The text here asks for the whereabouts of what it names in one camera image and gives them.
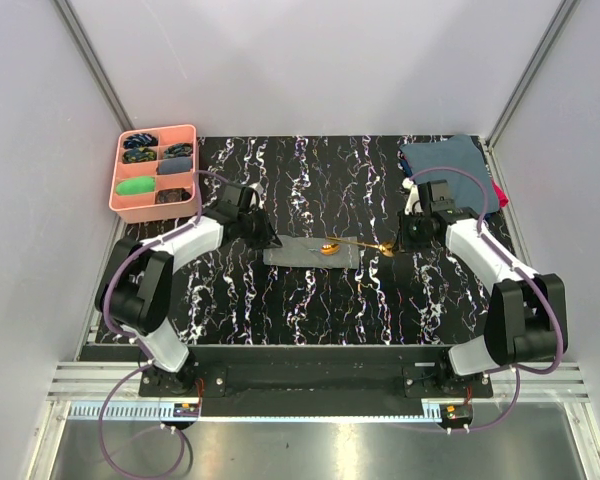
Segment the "grey stitched cloth napkin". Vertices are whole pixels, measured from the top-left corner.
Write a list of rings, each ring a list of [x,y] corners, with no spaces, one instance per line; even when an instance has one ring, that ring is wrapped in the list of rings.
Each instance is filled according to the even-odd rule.
[[[341,244],[341,250],[333,256],[323,256],[309,252],[309,247],[334,243],[326,238],[291,237],[280,235],[281,247],[265,249],[263,263],[268,266],[286,268],[352,269],[360,265],[360,251],[357,246]]]

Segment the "pink compartment organizer tray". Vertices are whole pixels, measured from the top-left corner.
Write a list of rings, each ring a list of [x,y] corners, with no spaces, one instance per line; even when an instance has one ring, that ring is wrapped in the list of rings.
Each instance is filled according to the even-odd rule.
[[[195,126],[125,131],[117,141],[109,208],[128,224],[190,217],[197,170]]]

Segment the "gold spoon teal handle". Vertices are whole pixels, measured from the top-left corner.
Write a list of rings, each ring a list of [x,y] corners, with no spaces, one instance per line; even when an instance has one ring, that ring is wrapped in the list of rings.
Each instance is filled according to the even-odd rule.
[[[338,242],[335,243],[326,243],[316,247],[309,247],[308,251],[313,253],[319,253],[323,256],[333,256],[337,254],[341,250],[341,244]]]

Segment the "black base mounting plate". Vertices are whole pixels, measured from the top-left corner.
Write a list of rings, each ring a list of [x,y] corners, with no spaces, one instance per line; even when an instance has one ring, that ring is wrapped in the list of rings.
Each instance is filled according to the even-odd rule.
[[[488,378],[455,379],[441,346],[198,346],[178,374],[157,369],[140,380],[142,397],[246,406],[291,403],[330,410],[395,411],[416,400],[481,400],[493,396]]]

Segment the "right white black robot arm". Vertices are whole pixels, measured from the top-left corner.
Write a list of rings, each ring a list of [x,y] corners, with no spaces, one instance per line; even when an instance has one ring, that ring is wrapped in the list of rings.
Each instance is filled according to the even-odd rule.
[[[538,273],[506,250],[482,216],[456,205],[446,181],[406,180],[403,186],[407,203],[398,214],[392,250],[408,252],[438,241],[490,290],[483,333],[448,350],[433,374],[437,390],[456,396],[470,376],[509,367],[536,375],[555,371],[568,347],[561,278]]]

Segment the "brown patterned roll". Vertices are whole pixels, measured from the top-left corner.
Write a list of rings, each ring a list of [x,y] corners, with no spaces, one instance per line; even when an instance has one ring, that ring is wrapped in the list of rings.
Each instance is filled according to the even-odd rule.
[[[156,194],[157,204],[186,202],[191,198],[191,193],[185,188],[172,188],[160,190]]]

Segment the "blue patterned roll top left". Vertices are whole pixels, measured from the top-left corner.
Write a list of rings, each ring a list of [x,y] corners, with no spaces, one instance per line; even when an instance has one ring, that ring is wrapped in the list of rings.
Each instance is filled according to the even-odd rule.
[[[123,140],[124,149],[153,147],[159,144],[158,138],[148,132],[135,133]]]

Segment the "green rolled cloth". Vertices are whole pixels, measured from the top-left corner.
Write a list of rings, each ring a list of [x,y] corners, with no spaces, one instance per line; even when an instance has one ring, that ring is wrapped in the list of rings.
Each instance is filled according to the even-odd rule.
[[[115,187],[115,193],[119,196],[140,195],[153,192],[155,187],[153,176],[137,176],[121,181]]]

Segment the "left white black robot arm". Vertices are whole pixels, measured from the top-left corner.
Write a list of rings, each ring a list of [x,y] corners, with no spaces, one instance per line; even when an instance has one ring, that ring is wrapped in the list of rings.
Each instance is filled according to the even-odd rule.
[[[242,240],[253,250],[280,248],[264,208],[261,185],[228,183],[199,216],[145,240],[119,239],[109,255],[95,308],[116,335],[136,343],[161,384],[176,396],[195,386],[192,356],[167,319],[173,276],[198,257]]]

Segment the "yellow blue patterned roll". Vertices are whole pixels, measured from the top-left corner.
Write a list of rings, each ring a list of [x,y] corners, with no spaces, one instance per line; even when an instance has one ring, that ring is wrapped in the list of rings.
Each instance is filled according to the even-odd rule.
[[[123,164],[152,162],[158,159],[158,153],[151,147],[141,146],[126,150],[122,154]]]

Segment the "teal patterned roll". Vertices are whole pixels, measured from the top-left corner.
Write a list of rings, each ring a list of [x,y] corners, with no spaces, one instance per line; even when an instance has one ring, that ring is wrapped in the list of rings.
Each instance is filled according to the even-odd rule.
[[[170,145],[165,148],[163,157],[167,158],[177,158],[177,157],[187,157],[193,154],[193,144],[192,143],[177,143]]]

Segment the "magenta folded cloth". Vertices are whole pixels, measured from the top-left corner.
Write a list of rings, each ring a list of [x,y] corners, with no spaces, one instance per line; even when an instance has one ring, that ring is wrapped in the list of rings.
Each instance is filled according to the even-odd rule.
[[[509,198],[497,183],[492,182],[492,185],[498,199],[499,207],[504,209],[509,204]]]

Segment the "grey rolled cloth in tray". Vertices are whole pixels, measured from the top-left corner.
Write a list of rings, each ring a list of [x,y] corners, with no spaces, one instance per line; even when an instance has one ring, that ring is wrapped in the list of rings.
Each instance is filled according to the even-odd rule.
[[[193,169],[192,157],[167,158],[162,160],[156,169],[157,175],[175,175],[186,173]]]

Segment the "blue grey folded cloth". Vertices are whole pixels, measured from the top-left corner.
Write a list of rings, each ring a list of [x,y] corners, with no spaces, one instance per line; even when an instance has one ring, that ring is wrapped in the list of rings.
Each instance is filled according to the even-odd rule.
[[[487,214],[500,209],[481,150],[467,135],[455,135],[431,143],[412,143],[400,147],[409,177],[420,185],[430,181],[447,182],[457,207]]]

